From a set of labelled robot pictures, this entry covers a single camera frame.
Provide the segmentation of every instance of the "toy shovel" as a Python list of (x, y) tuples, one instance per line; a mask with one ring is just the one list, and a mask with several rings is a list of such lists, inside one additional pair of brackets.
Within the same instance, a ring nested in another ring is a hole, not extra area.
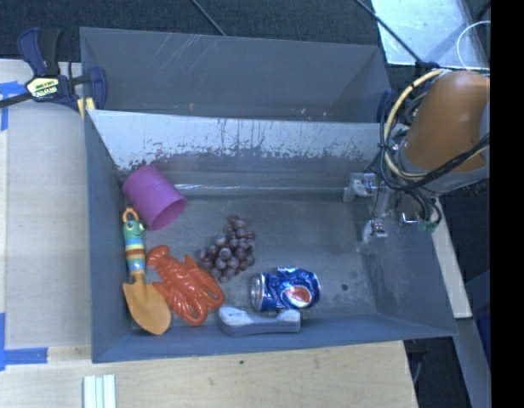
[(154, 286), (145, 283), (145, 246), (142, 238), (145, 226), (131, 207), (124, 210), (122, 221), (126, 261), (129, 273), (134, 278), (133, 284), (122, 284), (129, 312), (144, 330), (156, 335), (163, 334), (171, 324), (171, 311)]

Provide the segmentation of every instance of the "crushed can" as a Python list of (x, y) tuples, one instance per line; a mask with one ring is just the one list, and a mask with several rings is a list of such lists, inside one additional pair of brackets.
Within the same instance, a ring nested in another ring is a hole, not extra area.
[(259, 312), (272, 309), (308, 309), (321, 296), (319, 280), (313, 272), (295, 267), (277, 268), (254, 276), (251, 302)]

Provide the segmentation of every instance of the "toy lobster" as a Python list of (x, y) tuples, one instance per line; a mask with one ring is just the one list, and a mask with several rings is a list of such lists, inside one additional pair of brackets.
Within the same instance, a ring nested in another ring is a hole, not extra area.
[(166, 298), (171, 310), (191, 325), (201, 325), (208, 311), (217, 309), (225, 300), (217, 281), (189, 255), (182, 264), (169, 255), (168, 246), (160, 245), (147, 254), (146, 262), (162, 279), (153, 286)]

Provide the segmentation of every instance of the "bin floor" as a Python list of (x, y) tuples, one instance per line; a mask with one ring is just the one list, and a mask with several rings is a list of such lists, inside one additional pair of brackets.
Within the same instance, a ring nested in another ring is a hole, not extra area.
[[(146, 233), (147, 252), (168, 245), (170, 254), (181, 261), (185, 254), (196, 257), (216, 234), (222, 234), (228, 216), (237, 214), (249, 219), (256, 234), (255, 263), (220, 284), (225, 304), (252, 310), (253, 275), (278, 266), (296, 266), (315, 272), (321, 284), (321, 299), (304, 311), (304, 319), (376, 313), (365, 263), (355, 249), (355, 205), (343, 203), (337, 194), (278, 194), (185, 195), (186, 209), (173, 223)], [(156, 279), (156, 272), (147, 274), (147, 281)], [(213, 312), (205, 324), (215, 321)], [(174, 319), (173, 325), (187, 324)]]

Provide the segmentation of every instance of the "purple cup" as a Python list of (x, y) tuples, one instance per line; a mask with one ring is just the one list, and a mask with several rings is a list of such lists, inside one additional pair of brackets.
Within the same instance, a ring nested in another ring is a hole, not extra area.
[(122, 192), (151, 230), (171, 224), (186, 206), (186, 199), (152, 165), (144, 165), (126, 178)]

